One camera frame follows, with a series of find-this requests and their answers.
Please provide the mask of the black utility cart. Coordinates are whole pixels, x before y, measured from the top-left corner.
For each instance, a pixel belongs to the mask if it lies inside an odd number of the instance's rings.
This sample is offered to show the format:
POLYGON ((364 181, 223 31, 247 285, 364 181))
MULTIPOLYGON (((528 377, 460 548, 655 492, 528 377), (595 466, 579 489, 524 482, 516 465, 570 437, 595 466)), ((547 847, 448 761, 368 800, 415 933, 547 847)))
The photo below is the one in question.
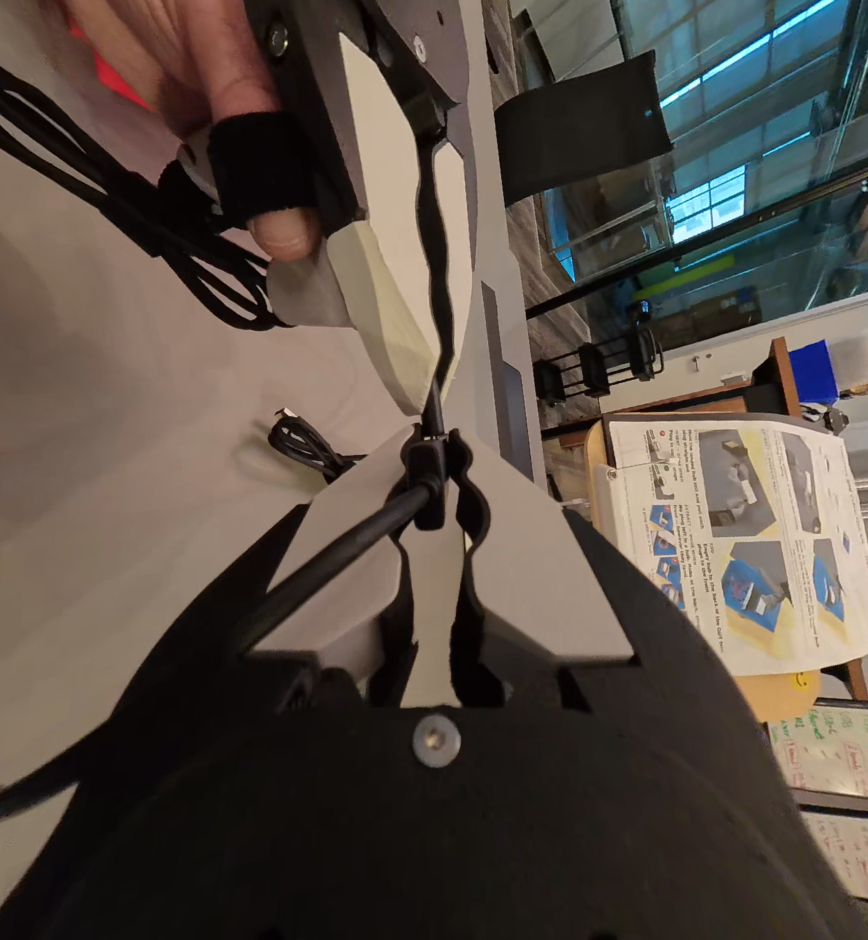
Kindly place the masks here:
POLYGON ((663 348, 648 326, 604 342, 585 342, 556 357, 533 363, 536 398, 549 406, 569 399, 600 399, 627 382, 650 382, 665 368, 663 348))

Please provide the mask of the black mesh office chair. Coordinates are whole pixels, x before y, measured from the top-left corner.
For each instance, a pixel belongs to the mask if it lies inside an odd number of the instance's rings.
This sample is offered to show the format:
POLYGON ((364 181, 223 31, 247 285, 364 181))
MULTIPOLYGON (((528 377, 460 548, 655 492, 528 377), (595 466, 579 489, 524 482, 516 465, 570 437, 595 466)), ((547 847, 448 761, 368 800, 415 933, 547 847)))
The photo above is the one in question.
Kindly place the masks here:
POLYGON ((603 70, 524 91, 495 110, 503 203, 670 153, 648 50, 603 70))

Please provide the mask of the brown wooden shelf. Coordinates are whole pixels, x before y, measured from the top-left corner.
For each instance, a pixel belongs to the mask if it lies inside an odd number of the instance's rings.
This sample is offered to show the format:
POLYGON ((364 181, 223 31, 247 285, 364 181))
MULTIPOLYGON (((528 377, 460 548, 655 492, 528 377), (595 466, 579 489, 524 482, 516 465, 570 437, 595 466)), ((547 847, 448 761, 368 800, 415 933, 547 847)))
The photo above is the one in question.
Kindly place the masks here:
POLYGON ((575 418, 562 425, 541 430, 541 440, 563 441, 565 449, 577 447, 592 427, 602 418, 611 416, 742 416, 750 414, 774 417, 802 417, 797 384, 783 337, 774 338, 768 357, 752 372, 749 379, 662 399, 615 412, 575 418))

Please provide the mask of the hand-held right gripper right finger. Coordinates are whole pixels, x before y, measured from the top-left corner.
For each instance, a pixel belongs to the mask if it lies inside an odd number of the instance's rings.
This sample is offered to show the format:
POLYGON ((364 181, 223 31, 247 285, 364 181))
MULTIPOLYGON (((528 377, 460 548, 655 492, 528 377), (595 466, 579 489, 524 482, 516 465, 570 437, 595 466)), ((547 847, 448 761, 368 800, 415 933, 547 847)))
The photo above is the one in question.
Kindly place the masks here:
POLYGON ((498 453, 446 444, 464 560, 450 635, 464 706, 502 706, 562 670, 629 664, 634 650, 565 510, 498 453))

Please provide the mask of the red plastic bin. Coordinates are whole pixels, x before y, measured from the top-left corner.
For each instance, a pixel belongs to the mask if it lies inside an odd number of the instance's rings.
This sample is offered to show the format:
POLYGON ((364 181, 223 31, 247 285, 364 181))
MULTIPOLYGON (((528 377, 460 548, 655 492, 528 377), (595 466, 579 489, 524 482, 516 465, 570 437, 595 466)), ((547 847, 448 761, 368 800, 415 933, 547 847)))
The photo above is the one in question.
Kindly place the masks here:
POLYGON ((129 86, 122 76, 111 67, 111 64, 101 55, 97 48, 92 44, 87 35, 80 29, 76 21, 68 17, 66 20, 69 34, 77 41, 84 44, 90 52, 95 74, 99 82, 111 90, 114 94, 120 96, 123 100, 130 101, 144 111, 151 113, 152 108, 144 99, 129 86))

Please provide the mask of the small blue storage box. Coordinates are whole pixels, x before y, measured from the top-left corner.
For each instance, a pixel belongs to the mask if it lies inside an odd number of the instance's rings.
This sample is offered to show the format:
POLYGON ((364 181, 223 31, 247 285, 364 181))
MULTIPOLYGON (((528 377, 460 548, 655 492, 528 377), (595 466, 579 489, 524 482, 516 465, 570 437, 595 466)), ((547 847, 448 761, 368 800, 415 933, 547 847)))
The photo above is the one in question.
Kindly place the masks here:
POLYGON ((839 401, 840 392, 826 340, 790 351, 789 359, 800 403, 832 406, 839 401))

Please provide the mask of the printed instruction sheet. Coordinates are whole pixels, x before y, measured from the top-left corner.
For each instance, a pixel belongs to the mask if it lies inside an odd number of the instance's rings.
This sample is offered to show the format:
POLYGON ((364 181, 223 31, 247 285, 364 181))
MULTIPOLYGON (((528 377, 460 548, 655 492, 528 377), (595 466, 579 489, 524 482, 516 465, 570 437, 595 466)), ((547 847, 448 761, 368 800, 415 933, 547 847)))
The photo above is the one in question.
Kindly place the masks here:
POLYGON ((868 542, 842 440, 763 415, 602 424, 599 527, 732 675, 868 654, 868 542))

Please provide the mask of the white foam block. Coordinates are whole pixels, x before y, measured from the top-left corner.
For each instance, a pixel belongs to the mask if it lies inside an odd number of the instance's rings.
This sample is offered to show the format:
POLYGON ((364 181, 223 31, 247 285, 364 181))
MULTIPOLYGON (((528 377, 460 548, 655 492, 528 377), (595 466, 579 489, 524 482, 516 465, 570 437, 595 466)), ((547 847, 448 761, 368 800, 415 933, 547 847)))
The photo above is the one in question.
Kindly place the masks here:
POLYGON ((854 335, 828 340, 827 349, 840 393, 868 386, 868 328, 854 335))

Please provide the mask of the whiteboard on black stand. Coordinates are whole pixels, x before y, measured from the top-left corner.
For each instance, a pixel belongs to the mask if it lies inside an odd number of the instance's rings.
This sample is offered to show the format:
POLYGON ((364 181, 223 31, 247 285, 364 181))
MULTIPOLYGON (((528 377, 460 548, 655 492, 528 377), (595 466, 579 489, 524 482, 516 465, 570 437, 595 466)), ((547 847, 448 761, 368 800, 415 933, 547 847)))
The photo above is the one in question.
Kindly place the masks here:
POLYGON ((811 809, 800 816, 847 893, 868 900, 868 817, 811 809))
POLYGON ((868 798, 868 702, 822 699, 803 714, 766 725, 788 786, 868 798))

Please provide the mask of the black metal pole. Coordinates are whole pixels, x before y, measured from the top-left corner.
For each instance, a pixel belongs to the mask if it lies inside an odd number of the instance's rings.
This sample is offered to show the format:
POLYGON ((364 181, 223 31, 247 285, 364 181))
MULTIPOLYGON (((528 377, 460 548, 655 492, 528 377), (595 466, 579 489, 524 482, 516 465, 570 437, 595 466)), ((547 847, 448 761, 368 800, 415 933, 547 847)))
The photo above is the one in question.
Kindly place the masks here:
POLYGON ((855 164, 851 169, 842 173, 833 174, 826 182, 816 184, 801 193, 786 196, 766 207, 742 215, 731 222, 715 227, 686 241, 668 245, 649 254, 624 261, 618 265, 607 268, 597 275, 581 280, 575 287, 557 296, 528 306, 525 309, 525 319, 526 321, 531 321, 564 306, 573 305, 577 301, 582 300, 600 289, 610 287, 621 280, 638 276, 651 267, 661 265, 668 261, 677 261, 686 254, 694 253, 717 241, 738 236, 748 229, 785 216, 795 210, 803 209, 822 198, 832 196, 841 192, 843 189, 867 181, 868 164, 863 162, 855 164))

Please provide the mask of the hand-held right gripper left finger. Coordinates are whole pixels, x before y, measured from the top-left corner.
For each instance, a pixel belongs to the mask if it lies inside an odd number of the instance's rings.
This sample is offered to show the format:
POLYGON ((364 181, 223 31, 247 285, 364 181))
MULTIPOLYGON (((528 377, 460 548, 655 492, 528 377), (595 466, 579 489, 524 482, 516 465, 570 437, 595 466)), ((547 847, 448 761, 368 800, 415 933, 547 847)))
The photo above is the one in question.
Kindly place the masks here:
POLYGON ((278 590, 335 539, 383 509, 404 476, 402 451, 415 433, 404 426, 307 507, 278 564, 265 600, 239 623, 237 649, 303 657, 341 668, 370 699, 402 699, 416 661, 414 603, 406 552, 384 535, 282 622, 278 590))

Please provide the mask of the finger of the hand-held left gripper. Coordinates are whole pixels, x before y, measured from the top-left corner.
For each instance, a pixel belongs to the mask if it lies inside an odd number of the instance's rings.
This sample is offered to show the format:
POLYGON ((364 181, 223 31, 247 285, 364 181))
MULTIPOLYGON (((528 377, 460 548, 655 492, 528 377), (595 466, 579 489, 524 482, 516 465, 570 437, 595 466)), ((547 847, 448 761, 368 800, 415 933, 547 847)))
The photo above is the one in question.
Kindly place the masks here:
POLYGON ((451 306, 450 329, 441 339, 446 371, 440 380, 440 395, 445 399, 466 335, 472 300, 473 262, 463 157, 445 140, 434 150, 432 167, 447 250, 445 282, 451 306))
POLYGON ((366 217, 329 236, 328 258, 381 382, 419 416, 451 381, 452 303, 422 243, 418 140, 378 64, 343 33, 338 42, 366 217))

